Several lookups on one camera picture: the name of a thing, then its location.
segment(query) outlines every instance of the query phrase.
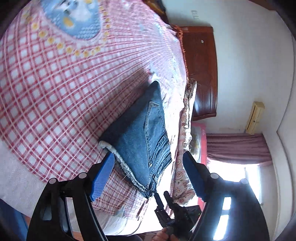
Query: bed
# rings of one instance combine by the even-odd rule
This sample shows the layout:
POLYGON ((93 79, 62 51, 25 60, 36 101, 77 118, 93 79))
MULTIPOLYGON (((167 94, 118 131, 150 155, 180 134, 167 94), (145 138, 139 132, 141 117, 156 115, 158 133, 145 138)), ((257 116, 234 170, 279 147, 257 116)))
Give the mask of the bed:
MULTIPOLYGON (((176 160, 183 139, 188 146, 191 138, 196 84, 188 81, 180 28, 137 0, 75 2, 19 4, 0 41, 0 198, 29 217, 50 178, 72 179, 102 160, 100 135, 155 80, 173 159, 159 193, 176 193, 176 160), (89 19, 96 17, 91 28, 79 25, 77 5, 89 19), (60 8, 67 10, 62 19, 48 12, 60 8), (187 135, 180 135, 181 127, 187 135)), ((93 204, 104 233, 160 230, 154 199, 124 177, 115 165, 93 204)), ((79 231, 67 201, 73 230, 79 231)))

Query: purple curtain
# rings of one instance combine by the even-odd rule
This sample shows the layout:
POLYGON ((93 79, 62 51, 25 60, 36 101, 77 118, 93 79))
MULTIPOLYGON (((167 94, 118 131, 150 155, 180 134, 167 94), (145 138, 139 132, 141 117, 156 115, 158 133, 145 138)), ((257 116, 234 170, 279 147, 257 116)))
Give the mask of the purple curtain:
POLYGON ((262 134, 207 134, 207 157, 234 164, 272 163, 262 134))

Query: bed sheet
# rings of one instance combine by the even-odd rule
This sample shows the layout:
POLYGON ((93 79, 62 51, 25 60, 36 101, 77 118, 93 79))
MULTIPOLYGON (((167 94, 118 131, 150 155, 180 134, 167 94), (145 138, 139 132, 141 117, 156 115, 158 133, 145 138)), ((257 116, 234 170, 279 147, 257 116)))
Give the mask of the bed sheet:
MULTIPOLYGON (((140 0, 80 3, 97 10, 99 32, 91 39, 66 34, 32 1, 0 41, 0 198, 28 216, 50 178, 71 179, 102 160, 99 136, 154 79, 170 180, 174 174, 186 86, 176 32, 140 0)), ((140 221, 147 206, 115 167, 94 209, 140 221)))

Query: folded denim shorts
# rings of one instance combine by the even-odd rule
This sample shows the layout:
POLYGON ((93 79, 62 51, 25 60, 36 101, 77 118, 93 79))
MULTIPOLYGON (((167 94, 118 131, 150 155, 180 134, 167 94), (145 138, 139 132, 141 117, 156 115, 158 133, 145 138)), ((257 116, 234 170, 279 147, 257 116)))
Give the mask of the folded denim shorts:
POLYGON ((99 140, 99 146, 115 154, 143 196, 151 197, 159 176, 172 161, 159 83, 154 81, 99 140))

